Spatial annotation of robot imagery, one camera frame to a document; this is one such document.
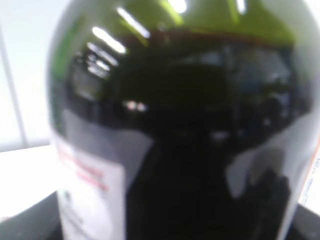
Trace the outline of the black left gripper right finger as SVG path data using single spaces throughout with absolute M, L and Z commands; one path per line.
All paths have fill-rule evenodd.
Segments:
M 320 217 L 299 204 L 291 224 L 291 239 L 320 240 Z

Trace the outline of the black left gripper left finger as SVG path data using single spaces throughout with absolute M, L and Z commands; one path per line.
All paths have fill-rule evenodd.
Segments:
M 0 223 L 2 240 L 61 240 L 57 192 Z

